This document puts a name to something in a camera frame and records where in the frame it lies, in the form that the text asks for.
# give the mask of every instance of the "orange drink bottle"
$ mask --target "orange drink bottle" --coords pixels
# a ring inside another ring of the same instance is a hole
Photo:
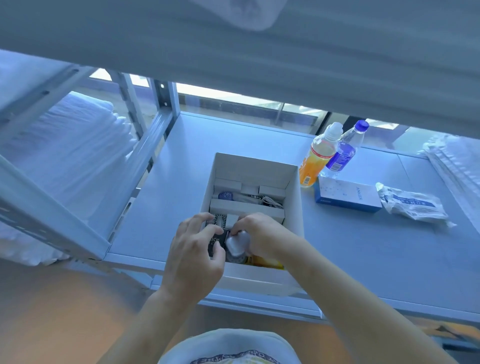
[[[320,171],[334,156],[342,133],[342,124],[334,122],[327,126],[323,134],[315,137],[307,156],[299,167],[301,187],[313,185]]]

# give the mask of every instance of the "hand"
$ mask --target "hand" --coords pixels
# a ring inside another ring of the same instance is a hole
[[[272,258],[284,263],[283,252],[288,252],[298,239],[294,233],[271,217],[259,212],[240,217],[230,233],[245,230],[250,234],[250,252],[262,258]]]
[[[202,223],[213,218],[203,212],[182,221],[172,240],[159,291],[167,293],[174,304],[195,306],[223,275],[225,250],[216,242],[213,260],[208,255],[210,239],[223,229],[211,224],[200,231]]]

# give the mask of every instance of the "blue product box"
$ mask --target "blue product box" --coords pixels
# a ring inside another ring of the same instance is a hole
[[[313,185],[319,204],[377,212],[382,202],[375,186],[319,177]]]

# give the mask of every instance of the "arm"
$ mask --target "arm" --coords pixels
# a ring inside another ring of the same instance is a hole
[[[280,261],[331,321],[361,363],[456,363],[419,328],[331,263],[305,239],[263,214],[248,215],[253,254]]]
[[[99,364],[157,363],[190,311],[218,283],[225,265],[225,251],[215,243],[214,257],[210,260],[207,248],[213,235],[221,234],[223,229],[208,225],[200,231],[207,219],[213,219],[213,215],[198,214],[179,225],[160,289],[148,298]]]

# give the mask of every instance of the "water bottle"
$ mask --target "water bottle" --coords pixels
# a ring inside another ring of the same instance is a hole
[[[334,122],[327,126],[323,134],[315,137],[307,156],[299,167],[301,187],[309,187],[316,181],[322,168],[335,155],[342,131],[342,124]]]
[[[320,172],[321,177],[336,177],[347,163],[350,162],[357,152],[357,149],[360,148],[364,133],[368,127],[369,125],[365,120],[358,120],[353,128],[343,133],[338,141],[337,152]]]

